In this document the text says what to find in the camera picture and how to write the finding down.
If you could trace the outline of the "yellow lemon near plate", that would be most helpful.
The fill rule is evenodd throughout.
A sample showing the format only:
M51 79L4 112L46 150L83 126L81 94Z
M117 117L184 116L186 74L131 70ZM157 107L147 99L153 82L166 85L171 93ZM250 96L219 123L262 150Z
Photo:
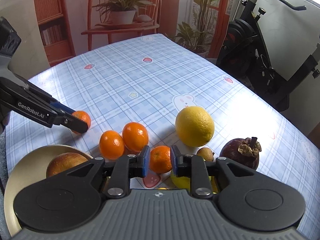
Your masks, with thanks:
M176 177L174 173L170 172L170 178L173 182L173 184L178 189L186 189L188 192L190 192L190 178L188 177ZM210 183L212 185L213 194L217 194L219 192L219 189L217 188L217 185L215 183L215 178L209 176Z

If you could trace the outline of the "small brown longan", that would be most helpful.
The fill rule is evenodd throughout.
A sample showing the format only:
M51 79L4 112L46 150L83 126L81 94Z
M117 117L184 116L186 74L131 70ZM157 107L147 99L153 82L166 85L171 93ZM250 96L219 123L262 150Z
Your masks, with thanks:
M197 151L197 156L201 156L205 161L214 161L214 153L208 147L203 147Z

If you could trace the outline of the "printed room backdrop poster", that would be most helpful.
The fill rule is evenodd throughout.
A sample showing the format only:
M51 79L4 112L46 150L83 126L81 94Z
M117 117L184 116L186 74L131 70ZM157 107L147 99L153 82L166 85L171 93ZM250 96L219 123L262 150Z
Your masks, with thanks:
M34 0L51 66L117 41L160 33L216 58L233 0Z

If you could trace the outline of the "large yellow lemon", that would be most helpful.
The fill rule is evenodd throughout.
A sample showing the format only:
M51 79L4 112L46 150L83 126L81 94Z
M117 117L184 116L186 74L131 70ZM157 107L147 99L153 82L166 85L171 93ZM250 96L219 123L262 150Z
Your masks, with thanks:
M181 142L189 147L200 147L211 141L214 121L200 106L189 106L179 111L175 120L176 133Z

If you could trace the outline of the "purple mangosteen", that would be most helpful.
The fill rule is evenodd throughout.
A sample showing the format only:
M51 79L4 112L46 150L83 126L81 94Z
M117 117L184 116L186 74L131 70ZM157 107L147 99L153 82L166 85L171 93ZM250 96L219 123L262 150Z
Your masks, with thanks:
M237 163L256 170L259 165L259 153L262 151L257 137L235 138L223 146L220 157L226 157Z

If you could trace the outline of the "small mandarin orange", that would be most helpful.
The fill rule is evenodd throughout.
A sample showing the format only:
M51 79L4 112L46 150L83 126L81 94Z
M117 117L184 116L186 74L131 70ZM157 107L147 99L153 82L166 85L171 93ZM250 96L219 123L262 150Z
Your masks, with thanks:
M85 111L74 111L72 113L72 116L80 119L81 121L85 122L88 126L88 129L90 129L91 127L91 117L89 116L88 113L86 113Z
M171 171L170 148L168 146L157 146L151 150L149 168L157 174Z

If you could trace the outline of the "orange kumquat-shaped citrus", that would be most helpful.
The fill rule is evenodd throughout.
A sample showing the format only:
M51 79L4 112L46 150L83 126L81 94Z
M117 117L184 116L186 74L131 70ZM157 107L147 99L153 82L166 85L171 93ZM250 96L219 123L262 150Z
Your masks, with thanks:
M106 131L100 137L99 150L104 158L116 160L121 157L125 151L123 138L116 131Z

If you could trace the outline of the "blue plaid tablecloth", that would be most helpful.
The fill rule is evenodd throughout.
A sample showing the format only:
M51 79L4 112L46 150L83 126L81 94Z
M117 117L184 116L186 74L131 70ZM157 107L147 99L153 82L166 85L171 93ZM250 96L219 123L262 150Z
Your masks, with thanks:
M99 155L103 132L121 133L129 122L146 127L149 146L183 144L175 119L184 106L200 106L215 132L207 147L219 154L235 138L256 137L261 145L258 171L297 189L306 211L299 231L319 239L319 149L289 120L235 78L161 34L106 45L78 55L30 79L64 105L87 112L92 124L77 135L63 126L44 127L12 113L6 129L11 171L32 150L70 145Z

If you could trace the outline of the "large red apple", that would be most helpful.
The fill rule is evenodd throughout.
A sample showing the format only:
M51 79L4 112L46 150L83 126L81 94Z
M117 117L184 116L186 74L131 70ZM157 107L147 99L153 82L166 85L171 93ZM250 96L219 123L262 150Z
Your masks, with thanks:
M88 159L78 153L69 152L60 154L49 163L46 170L46 177L52 177L86 161L88 161Z

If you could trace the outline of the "beige round plate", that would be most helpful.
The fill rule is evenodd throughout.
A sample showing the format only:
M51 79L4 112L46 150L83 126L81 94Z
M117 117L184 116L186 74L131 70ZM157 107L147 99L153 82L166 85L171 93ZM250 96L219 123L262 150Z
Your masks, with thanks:
M87 159L92 156L68 145L48 145L37 148L24 156L12 170L4 193L4 214L10 236L21 231L20 224L14 212L14 199L25 187L46 179L49 163L60 154L74 152Z

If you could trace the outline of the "orange citrus fruit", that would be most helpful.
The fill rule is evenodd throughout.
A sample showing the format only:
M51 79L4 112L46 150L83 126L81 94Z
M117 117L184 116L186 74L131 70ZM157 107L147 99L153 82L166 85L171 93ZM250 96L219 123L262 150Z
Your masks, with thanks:
M137 122L129 122L122 131L125 146L132 152L140 152L149 143L149 134L146 128Z

